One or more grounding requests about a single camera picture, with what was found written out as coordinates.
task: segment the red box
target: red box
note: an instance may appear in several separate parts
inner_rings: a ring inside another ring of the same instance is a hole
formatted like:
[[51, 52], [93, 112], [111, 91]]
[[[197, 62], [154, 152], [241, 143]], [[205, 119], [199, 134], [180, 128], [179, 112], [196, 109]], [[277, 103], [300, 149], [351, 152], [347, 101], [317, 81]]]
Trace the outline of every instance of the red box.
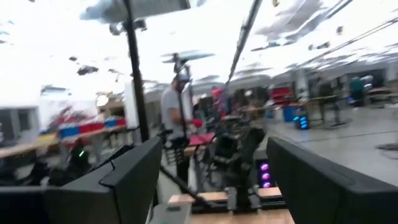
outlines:
[[126, 125], [126, 119], [121, 118], [116, 120], [116, 125], [117, 126], [125, 126]]

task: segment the metal pole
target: metal pole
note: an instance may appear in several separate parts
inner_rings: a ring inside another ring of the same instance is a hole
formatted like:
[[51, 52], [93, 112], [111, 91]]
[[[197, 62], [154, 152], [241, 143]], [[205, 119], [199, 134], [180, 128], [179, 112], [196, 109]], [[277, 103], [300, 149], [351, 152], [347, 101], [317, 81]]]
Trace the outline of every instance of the metal pole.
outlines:
[[254, 0], [253, 1], [253, 4], [250, 8], [248, 21], [241, 28], [241, 35], [239, 36], [238, 46], [236, 47], [234, 59], [233, 59], [232, 66], [231, 66], [231, 72], [229, 73], [228, 81], [226, 82], [227, 85], [228, 85], [229, 81], [231, 80], [232, 76], [234, 75], [236, 65], [238, 64], [239, 58], [243, 51], [243, 48], [246, 45], [246, 41], [248, 40], [250, 30], [254, 24], [254, 21], [256, 20], [257, 13], [260, 9], [261, 3], [262, 3], [262, 0]]
[[136, 95], [139, 129], [141, 133], [141, 142], [144, 142], [149, 139], [149, 128], [145, 111], [143, 82], [141, 77], [141, 71], [139, 70], [139, 54], [136, 32], [134, 30], [134, 15], [132, 14], [132, 6], [129, 0], [125, 0], [124, 2], [126, 4], [127, 13], [129, 16], [127, 20], [126, 31], [127, 37], [129, 39], [130, 60], [132, 67], [134, 92]]
[[[177, 82], [178, 85], [180, 85], [180, 72], [184, 65], [181, 63], [181, 59], [178, 53], [173, 54], [173, 59], [174, 59], [174, 71], [175, 71], [175, 76], [177, 77]], [[180, 114], [181, 114], [181, 121], [182, 121], [182, 130], [184, 132], [184, 138], [188, 139], [188, 134], [187, 134], [187, 122], [185, 121], [185, 113], [184, 113], [184, 108], [183, 108], [183, 103], [182, 103], [182, 92], [178, 91], [178, 100], [180, 104]]]

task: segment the workbench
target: workbench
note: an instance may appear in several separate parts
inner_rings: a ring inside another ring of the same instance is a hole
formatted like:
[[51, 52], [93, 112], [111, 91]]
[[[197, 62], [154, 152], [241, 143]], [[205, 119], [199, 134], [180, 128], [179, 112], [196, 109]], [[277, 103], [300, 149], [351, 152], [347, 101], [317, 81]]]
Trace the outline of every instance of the workbench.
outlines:
[[[199, 194], [207, 201], [225, 200], [226, 194], [224, 192], [209, 192]], [[261, 197], [278, 196], [280, 191], [277, 187], [269, 189], [259, 189]], [[169, 203], [192, 203], [193, 199], [189, 195], [173, 195]], [[294, 224], [292, 216], [287, 209], [266, 210], [259, 213], [248, 213], [242, 215], [232, 215], [229, 213], [212, 213], [202, 215], [192, 215], [192, 224]]]
[[100, 161], [100, 156], [101, 156], [100, 150], [102, 148], [103, 134], [110, 133], [112, 131], [120, 131], [125, 128], [126, 126], [118, 126], [115, 128], [103, 128], [90, 133], [79, 134], [77, 136], [73, 136], [70, 138], [64, 138], [64, 139], [54, 138], [54, 139], [49, 139], [47, 141], [36, 140], [28, 144], [18, 144], [16, 146], [3, 147], [0, 148], [0, 159], [10, 156], [16, 156], [19, 154], [24, 154], [30, 151], [36, 151], [36, 150], [47, 151], [48, 149], [51, 148], [51, 146], [58, 145], [61, 156], [61, 166], [65, 166], [65, 164], [67, 163], [67, 157], [69, 155], [69, 150], [67, 149], [67, 143], [70, 141], [75, 141], [78, 138], [90, 138], [93, 144], [95, 157], [97, 161]]

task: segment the ceiling light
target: ceiling light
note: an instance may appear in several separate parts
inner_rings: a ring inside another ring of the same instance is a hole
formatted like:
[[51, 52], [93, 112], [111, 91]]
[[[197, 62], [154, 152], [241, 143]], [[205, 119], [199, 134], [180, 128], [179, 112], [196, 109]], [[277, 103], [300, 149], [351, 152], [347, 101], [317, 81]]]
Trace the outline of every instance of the ceiling light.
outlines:
[[287, 44], [288, 40], [286, 38], [281, 38], [277, 41], [278, 44], [280, 45], [285, 45]]
[[105, 106], [108, 103], [109, 99], [105, 95], [98, 96], [96, 99], [97, 106]]

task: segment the wooden desk top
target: wooden desk top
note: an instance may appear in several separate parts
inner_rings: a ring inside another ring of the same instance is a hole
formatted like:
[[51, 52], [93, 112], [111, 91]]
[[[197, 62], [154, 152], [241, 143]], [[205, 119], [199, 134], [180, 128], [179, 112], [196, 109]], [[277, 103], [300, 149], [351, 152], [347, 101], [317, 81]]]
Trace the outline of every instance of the wooden desk top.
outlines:
[[[280, 196], [280, 190], [278, 187], [271, 187], [268, 189], [259, 189], [259, 195], [261, 197], [270, 197], [270, 196]], [[203, 197], [207, 201], [214, 200], [226, 200], [227, 196], [225, 192], [206, 192], [200, 193], [201, 197]], [[173, 195], [170, 197], [169, 203], [190, 203], [193, 202], [193, 198], [188, 194], [183, 195]]]
[[191, 224], [294, 224], [287, 209], [261, 211], [259, 214], [228, 213], [192, 215]]
[[[224, 192], [208, 192], [199, 194], [206, 200], [226, 199]], [[277, 187], [259, 189], [262, 197], [280, 195]], [[193, 199], [189, 195], [173, 195], [169, 203], [189, 203]], [[287, 209], [261, 211], [259, 214], [230, 215], [228, 213], [192, 215], [192, 224], [214, 223], [214, 224], [294, 224]]]
[[90, 136], [94, 136], [97, 134], [101, 134], [101, 133], [106, 133], [106, 132], [110, 132], [110, 131], [117, 131], [120, 129], [124, 129], [126, 128], [125, 126], [118, 126], [115, 128], [104, 128], [98, 131], [93, 131], [91, 133], [85, 133], [85, 134], [79, 134], [77, 136], [74, 136], [72, 138], [65, 138], [62, 140], [58, 140], [58, 139], [54, 139], [52, 141], [35, 141], [32, 143], [28, 143], [28, 144], [18, 144], [16, 146], [12, 146], [12, 147], [2, 147], [0, 148], [0, 158], [5, 158], [5, 157], [9, 157], [9, 156], [15, 156], [15, 155], [19, 155], [19, 154], [23, 154], [23, 153], [27, 153], [29, 151], [33, 151], [36, 149], [39, 149], [41, 147], [50, 147], [50, 146], [54, 146], [59, 144], [61, 141], [70, 141], [70, 140], [75, 140], [77, 138], [87, 138]]

